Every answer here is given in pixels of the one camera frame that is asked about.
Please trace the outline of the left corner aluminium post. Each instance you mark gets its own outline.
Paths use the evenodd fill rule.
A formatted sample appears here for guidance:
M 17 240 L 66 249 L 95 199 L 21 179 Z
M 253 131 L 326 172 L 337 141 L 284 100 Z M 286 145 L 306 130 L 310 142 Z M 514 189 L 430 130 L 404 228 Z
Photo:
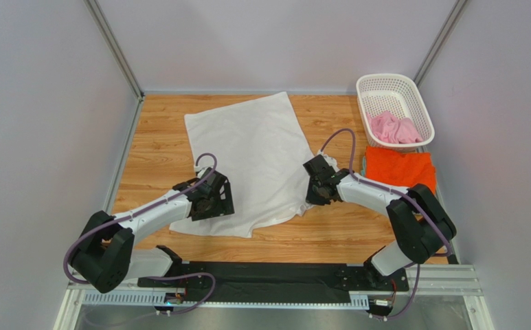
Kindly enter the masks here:
M 96 0 L 84 0 L 84 4 L 91 13 L 95 24 L 97 25 L 122 75 L 127 81 L 133 95 L 136 97 L 136 99 L 141 101 L 144 98 L 145 93 L 137 81 L 135 73 L 129 65 L 128 60 L 125 57 L 120 44 L 112 31 L 111 25 L 106 18 L 102 6 L 100 5 L 99 1 Z

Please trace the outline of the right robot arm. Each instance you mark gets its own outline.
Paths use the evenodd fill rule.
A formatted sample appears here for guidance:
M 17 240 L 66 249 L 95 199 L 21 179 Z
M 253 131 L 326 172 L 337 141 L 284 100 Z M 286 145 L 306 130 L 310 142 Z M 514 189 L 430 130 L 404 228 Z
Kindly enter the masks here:
M 309 176 L 306 202 L 316 206 L 334 201 L 363 206 L 385 215 L 395 236 L 364 264 L 373 275 L 389 276 L 411 264 L 423 264 L 457 234 L 452 220 L 424 184 L 390 186 L 330 164 L 324 154 L 304 164 Z

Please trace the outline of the aluminium frame rail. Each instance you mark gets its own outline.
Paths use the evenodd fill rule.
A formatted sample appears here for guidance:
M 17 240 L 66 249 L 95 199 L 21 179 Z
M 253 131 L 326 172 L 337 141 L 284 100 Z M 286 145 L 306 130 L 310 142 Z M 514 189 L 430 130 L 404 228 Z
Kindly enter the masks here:
M 402 303 L 421 296 L 482 296 L 471 265 L 423 265 L 381 279 L 365 275 L 362 264 L 226 263 L 184 261 L 187 279 L 160 283 L 132 279 L 106 294 L 90 285 L 70 285 L 77 305 L 134 305 L 159 309 L 202 307 L 367 309 L 375 298 Z

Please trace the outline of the right corner aluminium post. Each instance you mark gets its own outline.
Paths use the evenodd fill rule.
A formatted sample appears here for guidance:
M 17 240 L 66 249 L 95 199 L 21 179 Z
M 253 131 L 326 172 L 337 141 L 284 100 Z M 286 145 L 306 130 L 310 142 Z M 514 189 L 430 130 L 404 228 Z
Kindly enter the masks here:
M 417 87 L 420 87 L 425 78 L 427 77 L 429 70 L 432 68 L 433 64 L 436 62 L 437 57 L 440 52 L 443 50 L 446 42 L 449 37 L 452 35 L 456 25 L 460 21 L 462 15 L 464 14 L 466 8 L 470 4 L 469 0 L 457 0 L 453 4 L 453 7 L 448 13 L 444 23 L 442 24 L 439 32 L 433 40 L 426 56 L 424 57 L 416 75 L 414 76 L 414 82 Z

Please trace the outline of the white plastic laundry basket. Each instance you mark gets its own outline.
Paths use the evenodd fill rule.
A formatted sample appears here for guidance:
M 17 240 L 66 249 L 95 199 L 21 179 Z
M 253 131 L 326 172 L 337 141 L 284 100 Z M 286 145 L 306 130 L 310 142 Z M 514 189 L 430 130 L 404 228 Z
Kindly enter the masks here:
M 399 152 L 415 151 L 430 144 L 435 137 L 430 115 L 415 82 L 402 74 L 368 74 L 355 85 L 361 119 L 368 144 Z M 389 113 L 399 120 L 413 123 L 420 142 L 394 144 L 380 140 L 373 132 L 370 118 Z

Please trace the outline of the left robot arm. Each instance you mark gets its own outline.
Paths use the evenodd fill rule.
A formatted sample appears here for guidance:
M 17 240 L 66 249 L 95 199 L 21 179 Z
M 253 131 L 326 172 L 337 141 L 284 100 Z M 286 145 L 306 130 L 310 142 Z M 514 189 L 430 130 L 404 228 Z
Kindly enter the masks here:
M 132 278 L 168 273 L 173 257 L 163 247 L 135 251 L 135 246 L 158 230 L 178 221 L 200 221 L 234 213 L 229 179 L 211 167 L 173 186 L 143 206 L 110 215 L 91 215 L 78 240 L 64 257 L 69 280 L 90 284 L 102 294 Z

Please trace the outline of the white t shirt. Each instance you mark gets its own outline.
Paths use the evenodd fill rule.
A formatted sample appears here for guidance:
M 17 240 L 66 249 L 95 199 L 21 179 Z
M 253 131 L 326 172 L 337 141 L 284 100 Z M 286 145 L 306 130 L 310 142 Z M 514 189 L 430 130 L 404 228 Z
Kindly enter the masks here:
M 182 220 L 170 230 L 199 236 L 251 237 L 257 228 L 302 216 L 314 158 L 287 93 L 219 107 L 184 117 L 192 154 L 216 156 L 228 177 L 234 213 Z

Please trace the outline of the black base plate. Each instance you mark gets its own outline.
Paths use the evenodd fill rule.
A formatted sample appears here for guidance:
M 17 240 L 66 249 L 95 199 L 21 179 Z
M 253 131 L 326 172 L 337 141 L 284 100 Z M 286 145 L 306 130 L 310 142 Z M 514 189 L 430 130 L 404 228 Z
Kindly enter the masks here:
M 138 287 L 185 290 L 189 301 L 209 294 L 213 303 L 348 303 L 350 292 L 408 292 L 403 269 L 391 276 L 342 263 L 182 262 L 170 268 L 176 281 L 138 280 Z

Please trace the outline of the folded orange t shirt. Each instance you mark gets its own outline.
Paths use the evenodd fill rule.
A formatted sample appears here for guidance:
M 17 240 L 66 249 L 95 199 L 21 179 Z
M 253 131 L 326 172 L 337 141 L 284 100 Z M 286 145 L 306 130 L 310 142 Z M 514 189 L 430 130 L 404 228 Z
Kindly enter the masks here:
M 393 186 L 424 184 L 431 192 L 436 192 L 436 168 L 430 153 L 400 153 L 368 146 L 365 156 L 366 178 Z

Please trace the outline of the pink t shirt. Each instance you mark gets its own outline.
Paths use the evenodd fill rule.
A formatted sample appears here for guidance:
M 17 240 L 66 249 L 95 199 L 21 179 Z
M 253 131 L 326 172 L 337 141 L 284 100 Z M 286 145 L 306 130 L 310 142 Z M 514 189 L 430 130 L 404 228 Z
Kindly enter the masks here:
M 366 115 L 374 137 L 390 144 L 413 144 L 423 142 L 410 118 L 399 119 L 389 111 L 371 117 Z

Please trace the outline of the corner aluminium post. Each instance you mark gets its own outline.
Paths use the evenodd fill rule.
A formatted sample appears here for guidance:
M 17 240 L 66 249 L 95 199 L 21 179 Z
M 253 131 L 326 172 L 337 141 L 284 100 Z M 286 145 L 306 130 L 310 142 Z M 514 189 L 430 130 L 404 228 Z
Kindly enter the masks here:
M 460 21 L 462 15 L 464 14 L 466 8 L 470 4 L 469 0 L 457 0 L 453 4 L 453 7 L 448 13 L 444 23 L 442 24 L 439 32 L 433 40 L 426 56 L 424 57 L 416 75 L 414 76 L 414 82 L 417 87 L 420 87 L 425 78 L 427 77 L 429 70 L 432 68 L 433 64 L 436 62 L 437 57 L 440 52 L 443 50 L 446 42 L 449 37 L 452 35 L 456 25 Z
M 96 0 L 84 0 L 84 4 L 91 13 L 95 24 L 97 25 L 122 75 L 127 81 L 133 95 L 136 97 L 136 99 L 141 101 L 144 98 L 145 93 L 137 81 L 135 73 L 129 65 L 128 60 L 125 57 L 120 44 L 112 31 L 111 25 L 106 18 L 102 6 L 100 5 L 99 1 Z

